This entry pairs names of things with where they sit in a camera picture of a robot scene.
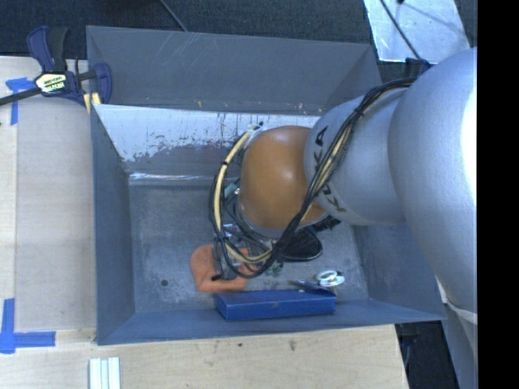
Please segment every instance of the black cable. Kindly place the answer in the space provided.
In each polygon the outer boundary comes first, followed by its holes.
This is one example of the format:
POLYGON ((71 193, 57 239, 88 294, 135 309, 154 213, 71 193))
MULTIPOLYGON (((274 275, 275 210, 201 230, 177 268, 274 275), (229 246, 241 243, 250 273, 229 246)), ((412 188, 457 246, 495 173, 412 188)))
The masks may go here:
MULTIPOLYGON (((227 262, 227 265, 229 266, 229 269, 231 269, 236 275, 241 276, 246 279, 256 278, 257 276, 263 274, 265 271, 267 271, 273 264, 276 262, 281 255, 283 255, 285 249, 287 246, 290 245, 292 242, 292 239, 294 238, 294 234, 296 230, 298 229, 299 225, 301 224, 301 221, 303 217, 306 215, 308 208, 312 205, 316 197, 319 195, 319 193, 322 191, 323 188, 326 187, 326 185, 330 182, 333 175, 337 171, 337 169, 340 167, 342 161, 344 160, 345 154, 347 153, 351 139, 354 134, 354 130, 357 126, 358 121, 364 116, 365 112, 386 92, 391 91, 396 88, 407 88, 409 87, 415 79, 399 79, 396 81, 391 81, 385 84, 380 85, 379 87, 372 88, 362 99, 359 106, 354 109, 351 115, 348 116, 348 118, 342 123, 339 131, 335 134, 329 148, 324 153, 324 158, 322 160, 322 165, 316 170, 313 178, 311 179, 310 185, 307 189, 307 193, 305 195, 305 198, 303 200, 303 204, 299 210, 299 212, 292 218, 292 220, 289 222, 285 230, 283 231, 283 234, 281 235, 280 239, 275 243, 275 245, 272 248, 272 253, 269 255, 269 257, 263 261, 263 264, 260 267, 251 267, 249 263, 253 265, 257 265, 258 263, 255 261, 247 261, 247 263, 244 263, 244 265, 252 271, 251 274, 244 274, 240 272, 231 261, 226 246, 229 246, 234 251, 239 252, 239 250, 234 246, 226 237, 222 235, 222 232, 224 232, 226 229, 223 227, 223 220, 221 218, 221 225, 217 226, 217 223, 214 219, 214 193, 215 193, 215 186, 217 183, 217 178, 215 177, 211 193, 209 195, 209 215, 210 220, 213 224, 213 228, 215 230, 215 233, 217 235, 217 241, 220 242, 222 247, 222 254, 224 256, 225 261, 227 262), (324 164, 326 164, 328 167, 328 172, 324 173, 324 164)), ((232 212, 229 212, 227 208, 227 203, 225 202, 225 197, 223 194, 223 190, 221 190, 221 197, 219 198, 221 201, 221 208, 227 210, 227 212, 231 215, 231 217, 237 221, 238 218, 236 218, 232 212)), ((250 229, 248 226, 244 230, 244 234, 250 234, 252 237, 255 237, 257 234, 254 233, 252 229, 250 229)))
POLYGON ((173 11, 169 8, 167 3, 164 0, 159 0, 159 2, 161 2, 162 6, 164 6, 164 8, 168 11, 168 13, 171 15, 171 17, 173 17, 175 19, 175 21, 178 23, 180 28, 184 32, 187 32, 186 26, 184 26, 183 23, 180 21, 180 19, 177 17, 177 15, 173 13, 173 11))
POLYGON ((400 36, 402 36, 402 39, 405 41, 405 43, 407 44, 407 46, 409 46, 409 49, 411 50, 411 52, 413 52, 414 56, 419 60, 419 61, 422 61, 422 62, 425 62, 427 65, 429 64, 429 62, 422 58, 418 52, 416 51, 416 49, 413 47, 413 45, 411 44, 411 42, 409 41, 409 39, 407 38, 407 36, 404 34, 404 32, 402 31, 402 29, 400 28, 400 26, 398 25, 397 21, 395 20, 395 18, 393 17, 393 15, 391 14, 391 11, 389 10, 389 7, 388 5, 386 4, 386 2, 384 0, 380 0, 380 3, 382 3, 382 6, 384 7, 384 9, 386 10, 386 13, 388 14, 389 18, 391 19, 392 23, 395 25, 395 28, 397 28, 397 31, 400 33, 400 36))

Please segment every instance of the gray bin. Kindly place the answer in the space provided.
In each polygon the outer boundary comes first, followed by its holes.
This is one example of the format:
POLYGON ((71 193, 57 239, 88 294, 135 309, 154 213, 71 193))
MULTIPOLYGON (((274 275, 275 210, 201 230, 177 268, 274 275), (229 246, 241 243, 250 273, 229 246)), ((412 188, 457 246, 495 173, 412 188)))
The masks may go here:
POLYGON ((191 253, 212 240, 208 189, 232 141, 255 122, 312 126, 379 84, 370 46, 90 27, 88 57, 111 66, 116 104, 91 115, 98 344, 444 317, 405 224, 340 224, 320 234, 321 257, 247 286, 288 289, 291 280, 340 269, 346 282, 334 314, 227 322, 191 277, 191 253), (138 84, 126 85, 131 77, 138 84))

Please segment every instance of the orange object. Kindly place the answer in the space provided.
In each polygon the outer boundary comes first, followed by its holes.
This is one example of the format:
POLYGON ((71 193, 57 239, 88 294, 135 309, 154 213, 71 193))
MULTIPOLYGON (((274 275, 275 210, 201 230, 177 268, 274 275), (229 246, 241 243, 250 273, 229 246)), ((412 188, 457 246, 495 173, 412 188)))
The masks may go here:
MULTIPOLYGON (((196 291, 202 293, 224 293, 228 291, 243 291, 247 285, 247 280, 241 276, 237 276, 233 280, 212 280, 217 274, 214 268, 214 259, 212 257, 212 243, 199 246, 191 256, 191 272, 195 279, 196 291)), ((241 272, 249 273, 243 265, 239 268, 241 272)))
MULTIPOLYGON (((310 128, 281 126, 251 141, 242 162, 239 205, 245 217, 265 229, 284 229, 301 209, 308 190, 304 150, 310 128)), ((302 225, 321 217, 313 203, 302 225)))

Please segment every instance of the cable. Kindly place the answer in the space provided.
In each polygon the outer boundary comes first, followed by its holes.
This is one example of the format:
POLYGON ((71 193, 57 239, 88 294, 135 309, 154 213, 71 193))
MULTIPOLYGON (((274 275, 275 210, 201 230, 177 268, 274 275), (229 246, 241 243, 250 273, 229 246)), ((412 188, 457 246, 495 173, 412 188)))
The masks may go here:
POLYGON ((180 19, 177 17, 177 15, 173 13, 173 11, 169 8, 169 6, 167 5, 167 3, 166 3, 164 0, 159 0, 159 2, 162 3, 162 6, 164 6, 164 8, 168 11, 168 13, 171 15, 171 17, 173 17, 173 18, 175 19, 175 21, 178 23, 178 25, 180 26, 180 28, 181 28, 184 32, 187 32, 186 26, 184 26, 183 23, 180 21, 180 19))
POLYGON ((395 20, 395 18, 393 17, 393 15, 391 14, 391 11, 389 10, 389 7, 388 5, 385 3, 384 0, 380 0, 380 3, 382 3, 382 6, 384 7, 384 9, 386 10, 386 13, 388 14, 389 18, 391 19, 392 23, 395 25, 395 28, 397 28, 397 31, 400 33, 400 36, 402 36, 402 39, 405 41, 405 43, 407 44, 407 46, 409 47, 409 49, 411 50, 411 52, 413 52, 414 56, 421 62, 425 62, 427 65, 429 64, 429 62, 422 58, 417 50, 413 47, 413 45, 411 44, 411 42, 409 41, 409 39, 407 38, 407 36, 404 34, 404 32, 402 31, 402 29, 400 28, 400 26, 398 25, 397 21, 395 20))
MULTIPOLYGON (((370 110, 372 105, 385 93, 392 91, 397 88, 407 88, 409 87, 415 79, 399 79, 396 81, 391 81, 380 85, 379 87, 371 89, 362 99, 359 106, 352 112, 351 115, 342 123, 339 131, 335 134, 328 150, 324 153, 323 161, 321 162, 321 166, 315 171, 313 178, 309 184, 307 193, 303 200, 302 206, 299 212, 293 217, 293 219, 289 222, 280 239, 273 245, 272 249, 266 250, 266 246, 261 244, 261 248, 265 250, 262 254, 251 257, 243 255, 237 248, 234 246, 227 237, 225 237, 224 231, 226 229, 223 228, 221 223, 221 206, 227 207, 227 203, 225 202, 225 197, 223 197, 223 180, 225 177, 225 173, 227 171, 227 167, 230 164, 230 161, 238 154, 242 146, 244 146, 251 136, 251 130, 247 131, 230 149, 229 154, 225 158, 219 173, 215 176, 211 194, 209 195, 209 207, 210 207, 210 220, 213 224, 213 228, 215 230, 215 234, 217 236, 217 242, 220 243, 222 248, 222 254, 224 256, 225 261, 227 262, 229 269, 236 273, 236 275, 241 276, 243 278, 255 278, 269 269, 274 262, 276 262, 280 255, 285 252, 287 246, 290 245, 291 241, 294 238, 294 234, 301 224, 302 219, 307 214, 310 206, 317 198, 319 193, 326 185, 329 183, 342 161, 344 160, 345 154, 347 153, 351 138, 354 134, 355 128, 362 117, 370 110), (240 272, 238 268, 236 268, 231 261, 230 257, 233 257, 235 260, 243 263, 251 274, 244 274, 240 272), (253 268, 249 264, 259 264, 262 263, 261 266, 253 268)), ((238 222, 238 218, 236 218, 231 212, 229 212, 231 217, 235 221, 238 222)), ((247 241, 246 236, 251 236, 254 238, 257 236, 252 229, 248 226, 244 227, 243 230, 244 236, 240 237, 240 239, 247 241)), ((258 244, 259 240, 253 239, 251 243, 258 244)))

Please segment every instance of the blue tape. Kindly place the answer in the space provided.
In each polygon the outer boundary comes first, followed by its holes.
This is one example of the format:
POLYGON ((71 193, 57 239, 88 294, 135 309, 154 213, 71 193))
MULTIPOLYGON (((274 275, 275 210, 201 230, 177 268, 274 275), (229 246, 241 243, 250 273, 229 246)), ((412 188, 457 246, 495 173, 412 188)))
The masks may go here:
POLYGON ((15 333, 15 299, 3 302, 2 331, 0 331, 0 353, 12 354, 17 348, 53 347, 56 331, 15 333))
MULTIPOLYGON (((33 89, 36 87, 33 81, 27 78, 8 79, 6 81, 7 87, 16 94, 19 91, 25 91, 27 89, 33 89)), ((18 122, 18 101, 13 102, 11 106, 11 125, 13 126, 18 122)))

